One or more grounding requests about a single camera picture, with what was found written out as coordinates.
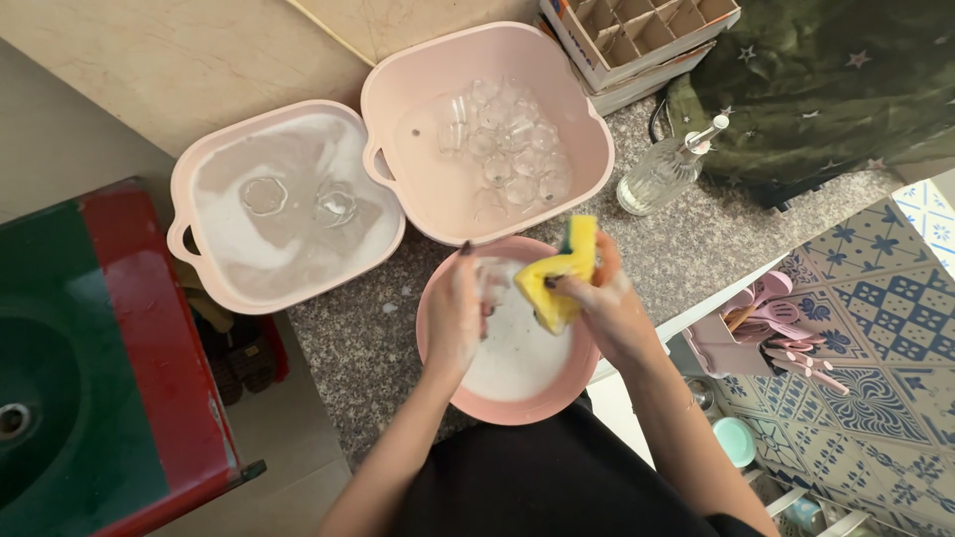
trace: glass soap dispenser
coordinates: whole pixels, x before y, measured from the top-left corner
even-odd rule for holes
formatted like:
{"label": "glass soap dispenser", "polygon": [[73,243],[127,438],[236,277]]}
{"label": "glass soap dispenser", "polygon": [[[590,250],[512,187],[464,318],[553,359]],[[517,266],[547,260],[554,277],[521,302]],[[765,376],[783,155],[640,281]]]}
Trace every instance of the glass soap dispenser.
{"label": "glass soap dispenser", "polygon": [[617,184],[617,200],[627,212],[647,216],[687,189],[703,170],[700,157],[710,151],[710,139],[730,126],[726,116],[713,118],[703,132],[692,132],[650,146],[637,165]]}

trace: mint green lid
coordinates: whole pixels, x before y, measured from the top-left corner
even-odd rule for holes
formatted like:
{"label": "mint green lid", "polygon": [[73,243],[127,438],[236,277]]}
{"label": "mint green lid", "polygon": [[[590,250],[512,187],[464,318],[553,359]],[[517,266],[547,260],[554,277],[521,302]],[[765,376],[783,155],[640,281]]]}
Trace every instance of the mint green lid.
{"label": "mint green lid", "polygon": [[718,419],[713,424],[713,433],[734,466],[742,468],[753,462],[756,457],[753,432],[741,419]]}

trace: yellow sponge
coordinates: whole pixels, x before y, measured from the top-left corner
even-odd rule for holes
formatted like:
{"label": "yellow sponge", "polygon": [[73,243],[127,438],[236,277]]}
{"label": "yellow sponge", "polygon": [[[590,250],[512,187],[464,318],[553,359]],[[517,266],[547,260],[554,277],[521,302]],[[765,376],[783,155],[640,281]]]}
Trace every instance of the yellow sponge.
{"label": "yellow sponge", "polygon": [[538,322],[554,335],[560,335],[566,325],[577,319],[581,307],[572,298],[550,292],[543,280],[576,276],[589,283],[597,261],[597,229],[597,217],[571,216],[561,253],[531,263],[514,276],[515,285],[534,306]]}

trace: granite countertop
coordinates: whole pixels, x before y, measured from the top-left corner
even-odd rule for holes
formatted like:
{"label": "granite countertop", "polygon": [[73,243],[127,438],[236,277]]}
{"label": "granite countertop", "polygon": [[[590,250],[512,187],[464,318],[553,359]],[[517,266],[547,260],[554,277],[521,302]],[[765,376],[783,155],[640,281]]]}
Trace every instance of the granite countertop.
{"label": "granite countertop", "polygon": [[[635,218],[617,203],[617,181],[650,147],[648,97],[606,118],[616,165],[606,187],[573,209],[593,214],[617,241],[624,269],[654,324],[670,319],[899,188],[888,174],[857,173],[801,196],[786,213],[739,190],[698,182],[661,211]],[[521,235],[556,245],[563,218]],[[394,255],[346,285],[288,310],[349,464],[364,459],[421,374],[414,339],[418,299],[454,251],[408,226]],[[474,421],[449,407],[438,438]]]}

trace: tub handle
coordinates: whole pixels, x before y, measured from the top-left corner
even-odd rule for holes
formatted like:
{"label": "tub handle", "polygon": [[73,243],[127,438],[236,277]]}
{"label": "tub handle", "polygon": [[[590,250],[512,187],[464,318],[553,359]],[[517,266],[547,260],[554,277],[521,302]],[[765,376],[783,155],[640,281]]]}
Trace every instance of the tub handle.
{"label": "tub handle", "polygon": [[169,251],[172,252],[174,256],[182,261],[185,261],[189,265],[192,265],[196,269],[199,268],[203,263],[201,255],[197,255],[189,251],[185,247],[185,242],[183,241],[185,230],[191,226],[184,218],[177,216],[173,220],[173,224],[169,226],[169,232],[166,233],[166,246],[169,248]]}
{"label": "tub handle", "polygon": [[378,152],[382,151],[381,145],[375,143],[374,138],[369,133],[368,143],[365,145],[365,151],[362,153],[362,162],[365,164],[365,171],[368,173],[371,180],[388,188],[390,190],[397,190],[398,182],[394,179],[389,179],[381,174],[378,171],[377,166],[374,165],[375,158],[378,156]]}

